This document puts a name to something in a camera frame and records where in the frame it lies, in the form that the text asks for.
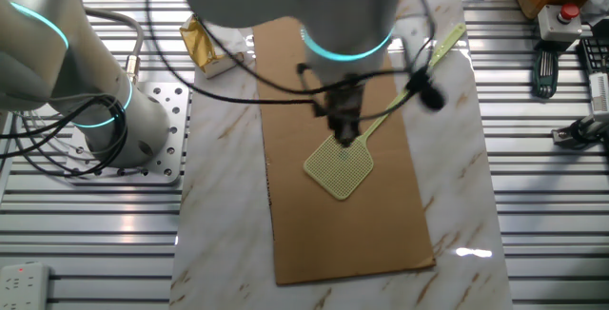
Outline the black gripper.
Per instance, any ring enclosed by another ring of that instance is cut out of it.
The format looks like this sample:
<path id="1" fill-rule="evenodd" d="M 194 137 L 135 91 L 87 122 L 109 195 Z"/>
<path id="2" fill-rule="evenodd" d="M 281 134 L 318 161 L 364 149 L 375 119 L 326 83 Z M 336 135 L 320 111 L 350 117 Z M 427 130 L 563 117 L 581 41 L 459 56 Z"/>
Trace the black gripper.
<path id="1" fill-rule="evenodd" d="M 363 93 L 364 85 L 356 84 L 329 90 L 324 95 L 328 126 L 336 127 L 334 139 L 342 147 L 351 146 L 360 135 Z"/>

